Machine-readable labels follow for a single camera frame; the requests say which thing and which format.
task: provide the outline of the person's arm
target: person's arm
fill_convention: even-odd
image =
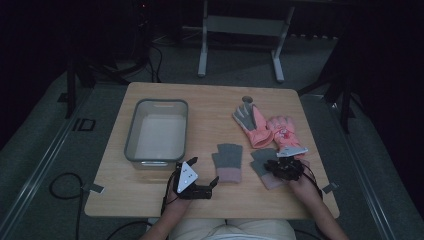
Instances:
[[[165,240],[172,229],[181,221],[191,200],[176,199],[177,195],[168,189],[167,205],[159,220],[143,235],[140,240]]]
[[[302,163],[309,167],[309,162],[302,160]],[[312,177],[309,169],[305,168],[304,173]],[[290,181],[289,186],[293,189],[296,197],[312,214],[319,230],[326,237],[337,240],[349,239],[322,201],[313,183],[307,177],[302,175],[298,181]]]

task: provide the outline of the person's leg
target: person's leg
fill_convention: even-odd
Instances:
[[[284,219],[229,219],[227,223],[251,235],[274,239],[296,239],[293,228]]]
[[[221,225],[225,225],[224,219],[183,219],[169,234],[169,240],[202,239]]]

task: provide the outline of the gray carpet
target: gray carpet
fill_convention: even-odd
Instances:
[[[165,42],[164,39],[155,42],[163,55],[159,76],[164,83],[295,90],[317,79],[335,44],[335,41],[325,39],[288,39],[281,56],[286,82],[281,84],[274,80],[270,54],[263,49],[246,49],[236,44],[231,46],[236,48],[234,50],[222,42],[212,43],[207,75],[205,78],[198,78],[200,48],[196,36],[180,45],[173,45],[172,42],[168,45],[170,42]],[[157,67],[159,52],[152,49],[151,58],[153,65]],[[136,75],[126,77],[130,81],[148,82],[151,79],[151,70],[147,67]],[[95,119],[94,131],[65,129],[63,144],[54,153],[44,179],[41,179],[32,201],[24,208],[22,217],[16,218],[5,239],[74,239],[78,200],[59,200],[52,197],[48,190],[49,184],[64,172],[74,172],[84,182],[93,181],[125,94],[125,87],[102,79],[92,91],[79,88],[82,105],[74,118],[65,120],[66,106],[56,102],[59,94],[66,91],[65,86],[64,76],[52,84],[31,116],[0,154],[1,216],[7,216],[22,186],[25,186],[25,181],[37,164],[42,162],[44,154],[49,151],[50,143],[57,139],[56,134],[66,128],[64,126],[73,126],[77,118]],[[349,120],[351,134],[344,134],[338,124],[337,109],[328,106],[319,97],[324,91],[325,86],[314,90],[302,96],[301,102],[328,177],[330,181],[340,185],[334,192],[341,212],[339,223],[351,239],[422,239],[423,221],[400,182],[372,123],[359,108],[352,105],[356,118]],[[76,179],[65,178],[55,186],[60,194],[78,194]],[[374,198],[370,200],[370,195],[377,197],[377,204]],[[376,211],[373,209],[375,206],[381,209]],[[375,212],[383,212],[384,219],[380,218],[381,215],[376,216]],[[140,219],[91,218],[82,213],[80,238],[106,239],[119,226],[135,220]],[[291,224],[296,229],[317,234],[312,221],[291,221]],[[382,231],[380,226],[384,224],[388,228],[383,228]],[[120,231],[113,239],[136,239],[144,230],[142,224],[134,225]],[[302,233],[297,236],[298,239],[312,239]]]

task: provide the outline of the dark background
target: dark background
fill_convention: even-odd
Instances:
[[[265,13],[257,11],[248,2],[243,8],[232,8],[233,13],[259,17],[278,13],[272,7]],[[367,5],[361,1],[293,2],[299,7],[291,34],[339,38],[323,78],[340,72],[354,76],[354,92],[423,215],[424,164],[419,150],[424,133],[424,7],[412,0],[371,1],[372,5],[370,1]],[[162,0],[155,5],[117,0],[2,0],[0,4],[1,148],[51,82],[66,70],[70,53],[114,66],[116,59],[137,59],[147,51],[141,44],[145,35],[138,34],[140,23],[149,23],[149,31],[161,27],[178,40],[182,25],[201,26],[202,20],[201,1],[193,0]],[[225,13],[226,4],[217,1],[211,11]]]

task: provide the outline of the table leg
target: table leg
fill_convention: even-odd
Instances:
[[[206,64],[208,61],[208,0],[203,1],[203,27],[202,27],[202,49],[200,50],[200,61],[197,75],[206,76]]]
[[[294,12],[294,7],[290,7],[289,11],[287,13],[285,22],[284,22],[282,29],[281,29],[280,40],[278,42],[278,46],[275,48],[275,50],[271,51],[272,62],[274,64],[275,77],[276,77],[278,82],[284,81],[284,74],[283,74],[283,69],[282,69],[281,61],[280,61],[280,54],[281,54],[281,50],[283,48],[284,40],[287,37],[287,32],[289,30],[291,18],[293,17],[293,12]]]

